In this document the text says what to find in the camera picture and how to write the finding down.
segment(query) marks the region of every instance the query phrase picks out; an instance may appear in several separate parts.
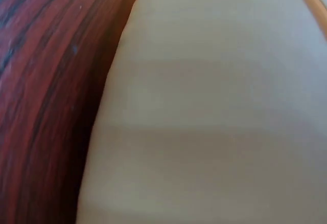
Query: reddish-brown wood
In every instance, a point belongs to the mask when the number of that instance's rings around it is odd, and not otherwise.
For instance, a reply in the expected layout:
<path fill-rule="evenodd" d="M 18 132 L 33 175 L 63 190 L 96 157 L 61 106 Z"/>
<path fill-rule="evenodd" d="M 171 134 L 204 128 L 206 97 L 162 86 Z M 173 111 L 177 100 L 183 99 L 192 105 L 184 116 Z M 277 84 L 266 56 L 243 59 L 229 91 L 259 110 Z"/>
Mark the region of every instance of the reddish-brown wood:
<path fill-rule="evenodd" d="M 135 0 L 0 0 L 0 223 L 74 223 L 91 127 Z"/>

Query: cream-colored surface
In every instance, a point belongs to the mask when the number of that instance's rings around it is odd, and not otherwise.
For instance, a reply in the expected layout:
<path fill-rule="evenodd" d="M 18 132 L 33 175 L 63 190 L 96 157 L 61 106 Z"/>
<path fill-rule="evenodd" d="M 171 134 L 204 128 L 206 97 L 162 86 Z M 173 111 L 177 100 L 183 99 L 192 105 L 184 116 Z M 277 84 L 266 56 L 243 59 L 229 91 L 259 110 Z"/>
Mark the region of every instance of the cream-colored surface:
<path fill-rule="evenodd" d="M 326 106 L 302 0 L 137 0 L 77 223 L 325 224 Z"/>

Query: wooden surface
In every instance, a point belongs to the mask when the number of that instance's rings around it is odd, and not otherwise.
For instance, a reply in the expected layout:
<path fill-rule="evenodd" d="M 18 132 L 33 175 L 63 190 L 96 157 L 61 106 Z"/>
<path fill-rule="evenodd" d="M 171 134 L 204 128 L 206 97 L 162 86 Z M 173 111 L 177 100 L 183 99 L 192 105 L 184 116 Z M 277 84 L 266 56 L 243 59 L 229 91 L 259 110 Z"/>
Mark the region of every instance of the wooden surface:
<path fill-rule="evenodd" d="M 327 8 L 321 0 L 304 0 L 327 39 Z"/>
<path fill-rule="evenodd" d="M 74 223 L 92 124 L 135 0 L 0 0 L 0 223 Z"/>

